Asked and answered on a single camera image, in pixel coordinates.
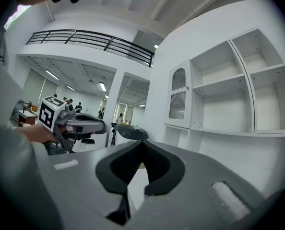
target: desk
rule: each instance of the desk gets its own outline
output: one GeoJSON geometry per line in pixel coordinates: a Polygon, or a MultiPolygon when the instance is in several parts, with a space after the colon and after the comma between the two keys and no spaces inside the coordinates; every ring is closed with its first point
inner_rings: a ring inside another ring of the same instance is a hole
{"type": "Polygon", "coordinates": [[[29,111],[24,111],[23,110],[19,110],[19,120],[18,120],[18,125],[20,126],[20,123],[26,123],[26,124],[30,124],[30,125],[34,125],[35,124],[35,119],[36,116],[32,113],[30,113],[29,111]]]}

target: black metal railing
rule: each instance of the black metal railing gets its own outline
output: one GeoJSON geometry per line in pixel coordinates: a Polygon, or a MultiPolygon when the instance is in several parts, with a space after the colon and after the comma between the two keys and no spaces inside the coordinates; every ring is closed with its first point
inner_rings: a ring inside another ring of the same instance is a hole
{"type": "Polygon", "coordinates": [[[83,30],[51,30],[33,33],[26,44],[65,43],[84,45],[115,53],[151,67],[154,53],[111,35],[83,30]]]}

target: ceiling light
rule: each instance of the ceiling light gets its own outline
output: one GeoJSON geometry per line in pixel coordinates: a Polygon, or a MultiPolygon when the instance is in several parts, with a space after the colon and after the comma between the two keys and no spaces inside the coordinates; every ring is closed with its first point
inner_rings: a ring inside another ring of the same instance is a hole
{"type": "Polygon", "coordinates": [[[74,90],[75,91],[75,89],[74,88],[71,88],[70,86],[67,86],[69,89],[72,89],[72,90],[74,90]]]}
{"type": "Polygon", "coordinates": [[[100,86],[101,86],[101,89],[106,92],[106,88],[105,88],[104,83],[101,82],[101,83],[100,83],[100,86]]]}
{"type": "Polygon", "coordinates": [[[53,73],[51,73],[49,70],[46,70],[46,72],[47,72],[48,74],[50,74],[53,78],[56,78],[57,80],[59,80],[59,78],[56,77],[53,73]]]}

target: person's hand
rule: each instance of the person's hand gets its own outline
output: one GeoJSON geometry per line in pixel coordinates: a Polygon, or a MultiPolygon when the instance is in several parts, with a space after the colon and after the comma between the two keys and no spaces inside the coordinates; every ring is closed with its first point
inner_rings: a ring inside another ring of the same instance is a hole
{"type": "MultiPolygon", "coordinates": [[[[66,131],[65,126],[60,126],[61,133],[66,131]]],[[[18,127],[15,132],[24,134],[30,141],[44,143],[47,141],[56,141],[51,131],[45,128],[42,124],[31,125],[29,127],[18,127]]]]}

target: white ceiling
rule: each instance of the white ceiling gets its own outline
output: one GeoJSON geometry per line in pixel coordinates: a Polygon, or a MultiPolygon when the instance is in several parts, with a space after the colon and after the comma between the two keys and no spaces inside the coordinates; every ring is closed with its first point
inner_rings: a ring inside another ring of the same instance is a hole
{"type": "Polygon", "coordinates": [[[216,0],[80,0],[71,4],[70,0],[59,3],[48,2],[53,17],[71,12],[79,14],[99,13],[101,16],[115,17],[136,23],[146,30],[165,37],[185,22],[193,19],[216,0]]]}
{"type": "MultiPolygon", "coordinates": [[[[29,56],[24,57],[24,59],[35,70],[55,83],[62,83],[74,88],[76,91],[104,99],[106,94],[109,95],[115,77],[115,69],[98,68],[78,61],[29,56]],[[46,73],[46,70],[58,77],[59,81],[46,73]],[[105,84],[107,92],[102,91],[100,82],[105,84]]],[[[131,105],[146,104],[149,83],[147,80],[138,79],[138,77],[126,73],[121,84],[118,101],[131,105]]]]}

